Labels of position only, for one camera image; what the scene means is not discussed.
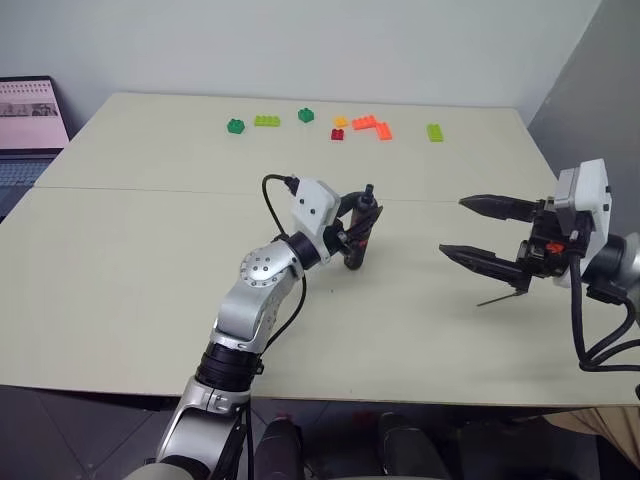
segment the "wall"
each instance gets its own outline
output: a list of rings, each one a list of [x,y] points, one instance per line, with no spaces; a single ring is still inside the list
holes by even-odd
[[[0,76],[83,124],[114,91],[515,106],[533,117],[599,0],[0,0]]]
[[[640,2],[604,0],[529,131],[558,173],[604,158],[611,231],[640,231]]]

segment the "robotic arm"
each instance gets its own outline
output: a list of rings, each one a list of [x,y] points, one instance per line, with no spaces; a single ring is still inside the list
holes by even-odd
[[[640,236],[609,235],[612,201],[603,160],[563,170],[553,198],[530,202],[476,195],[460,203],[487,217],[532,222],[531,234],[520,244],[514,262],[470,246],[440,245],[445,255],[473,272],[507,282],[515,289],[508,296],[526,293],[534,276],[553,277],[557,285],[571,287],[572,329],[580,368],[590,372],[640,371],[640,365],[604,365],[614,355],[640,347],[640,340],[611,346],[637,321]],[[622,325],[589,350],[582,331],[581,282],[588,285],[587,296],[627,308]],[[640,386],[636,394],[640,398]]]
[[[297,231],[290,237],[281,234],[244,257],[238,280],[222,300],[196,374],[188,380],[164,433],[157,463],[136,470],[129,480],[235,479],[245,437],[251,443],[251,383],[263,371],[263,352],[283,331],[271,336],[282,300],[298,280],[303,281],[304,295],[305,270],[329,263],[337,252],[344,255],[348,268],[362,265],[371,229],[382,212],[372,185],[341,198],[323,182],[268,177],[284,181],[295,196],[292,213]],[[274,214],[266,179],[263,192]],[[351,226],[345,230],[340,217],[350,211]],[[280,228],[275,214],[274,219]]]

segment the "red part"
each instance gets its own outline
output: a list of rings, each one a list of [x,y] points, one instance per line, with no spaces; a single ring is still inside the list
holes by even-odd
[[[331,130],[331,140],[344,140],[344,130],[341,128]]]
[[[564,249],[566,248],[564,246],[564,244],[562,243],[557,243],[557,242],[549,242],[545,245],[545,248],[547,249],[547,251],[557,255],[559,253],[564,252]]]

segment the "lime green lego brick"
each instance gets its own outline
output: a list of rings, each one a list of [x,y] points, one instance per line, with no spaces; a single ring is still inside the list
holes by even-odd
[[[229,123],[227,123],[227,131],[229,133],[242,133],[244,131],[244,122],[242,120],[232,118],[229,120]]]
[[[440,129],[440,125],[437,123],[430,123],[427,125],[427,136],[432,142],[444,142],[442,130]]]
[[[277,115],[256,115],[253,124],[256,127],[279,127],[280,117]]]
[[[298,118],[300,119],[300,121],[304,123],[309,123],[311,120],[315,118],[315,115],[313,114],[312,110],[309,110],[308,108],[305,107],[301,110],[298,110]]]

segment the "toy block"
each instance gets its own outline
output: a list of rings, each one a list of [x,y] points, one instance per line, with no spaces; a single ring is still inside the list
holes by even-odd
[[[244,131],[244,122],[242,120],[232,118],[229,120],[229,123],[227,123],[227,131],[229,133],[242,133]]]
[[[344,140],[344,130],[341,128],[331,130],[331,140]]]
[[[391,140],[391,129],[386,122],[376,124],[376,133],[380,140]]]
[[[427,136],[432,142],[444,142],[442,130],[440,129],[440,125],[437,123],[430,123],[427,125]]]
[[[253,124],[256,127],[279,127],[280,117],[277,115],[256,115]]]
[[[333,119],[333,124],[336,128],[344,128],[349,126],[349,120],[347,120],[347,117],[336,117]]]
[[[315,115],[313,114],[312,110],[309,110],[308,108],[305,107],[301,110],[298,110],[298,118],[300,119],[300,121],[304,123],[309,123],[311,120],[315,118]]]
[[[373,115],[367,115],[366,117],[355,118],[351,122],[351,126],[354,130],[362,130],[364,128],[374,128],[376,126],[376,117]]]

